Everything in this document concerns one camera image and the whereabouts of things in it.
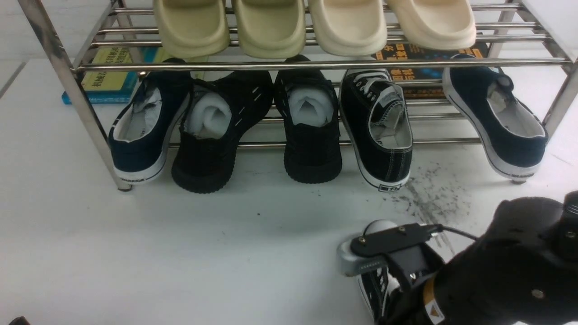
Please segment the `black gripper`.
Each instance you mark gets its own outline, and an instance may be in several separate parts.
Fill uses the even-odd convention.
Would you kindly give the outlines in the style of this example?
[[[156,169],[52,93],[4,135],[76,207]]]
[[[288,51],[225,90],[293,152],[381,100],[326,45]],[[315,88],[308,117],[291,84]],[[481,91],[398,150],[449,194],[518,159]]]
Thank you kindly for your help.
[[[388,301],[376,319],[377,325],[443,325],[445,314],[435,298],[434,278],[444,259],[427,243],[388,253],[388,274],[399,286],[386,292]]]

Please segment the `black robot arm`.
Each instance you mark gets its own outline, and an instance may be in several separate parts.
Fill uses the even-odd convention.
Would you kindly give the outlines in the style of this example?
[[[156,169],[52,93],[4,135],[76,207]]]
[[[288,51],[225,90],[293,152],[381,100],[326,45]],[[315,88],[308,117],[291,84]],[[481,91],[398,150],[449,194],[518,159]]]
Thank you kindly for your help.
[[[364,276],[376,325],[565,325],[577,321],[577,192],[500,202],[485,233],[449,261],[426,242],[410,270]]]

